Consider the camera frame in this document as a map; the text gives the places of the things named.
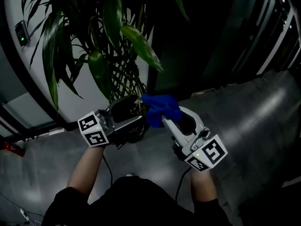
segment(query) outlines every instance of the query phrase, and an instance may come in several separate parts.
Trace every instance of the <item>gray floor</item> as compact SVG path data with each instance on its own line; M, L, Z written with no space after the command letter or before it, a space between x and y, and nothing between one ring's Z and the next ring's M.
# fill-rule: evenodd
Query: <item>gray floor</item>
M233 225L242 225L238 206L273 186L281 184L284 162L299 123L301 92L289 72L269 72L242 85L180 102L201 116L218 134L228 156L212 170L220 205ZM135 173L151 179L172 197L188 165L179 161L164 128L150 129L142 141L119 151L105 151L114 180ZM0 190L28 211L45 214L57 192L65 188L69 175L86 148L79 132L64 132L26 143L26 155L0 152ZM109 171L102 162L89 203L110 186ZM193 210L189 175L184 179L179 204ZM39 216L32 220L41 221ZM0 196L0 220L23 222L19 208Z

